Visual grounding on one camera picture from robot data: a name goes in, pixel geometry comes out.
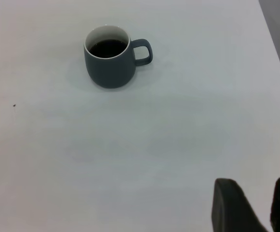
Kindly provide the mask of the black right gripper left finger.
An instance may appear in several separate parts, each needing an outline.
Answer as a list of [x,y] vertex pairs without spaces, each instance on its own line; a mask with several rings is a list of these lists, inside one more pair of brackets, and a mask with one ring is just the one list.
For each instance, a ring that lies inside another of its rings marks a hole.
[[265,232],[236,181],[217,178],[211,211],[214,232]]

